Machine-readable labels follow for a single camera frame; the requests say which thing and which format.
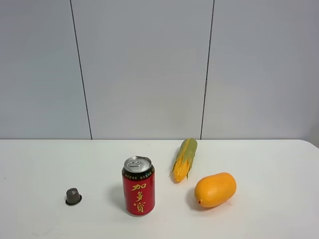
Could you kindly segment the orange yellow mango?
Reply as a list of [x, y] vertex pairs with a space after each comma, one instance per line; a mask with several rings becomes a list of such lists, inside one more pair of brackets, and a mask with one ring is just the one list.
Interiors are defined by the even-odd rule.
[[227, 172], [222, 172], [199, 180], [194, 189], [194, 196], [200, 206], [213, 208], [229, 200], [236, 189], [234, 177]]

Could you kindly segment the yellow corn cob green husk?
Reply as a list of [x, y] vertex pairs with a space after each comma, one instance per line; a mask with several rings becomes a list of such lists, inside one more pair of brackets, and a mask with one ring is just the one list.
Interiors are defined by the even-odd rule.
[[197, 141], [194, 138], [187, 138], [182, 142], [171, 170], [175, 183], [180, 183], [184, 178], [188, 178], [196, 150]]

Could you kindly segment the red drink can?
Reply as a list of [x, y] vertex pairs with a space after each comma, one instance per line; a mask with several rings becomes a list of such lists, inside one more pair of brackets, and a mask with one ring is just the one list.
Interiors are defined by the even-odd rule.
[[155, 207], [155, 168], [151, 160], [132, 156], [122, 169], [125, 206], [135, 216], [144, 216]]

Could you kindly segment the small grey coffee capsule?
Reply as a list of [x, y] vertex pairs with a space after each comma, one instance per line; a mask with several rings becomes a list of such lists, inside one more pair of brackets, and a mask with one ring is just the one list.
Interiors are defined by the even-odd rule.
[[70, 188], [66, 192], [65, 204], [68, 206], [74, 206], [80, 203], [82, 196], [80, 195], [77, 188]]

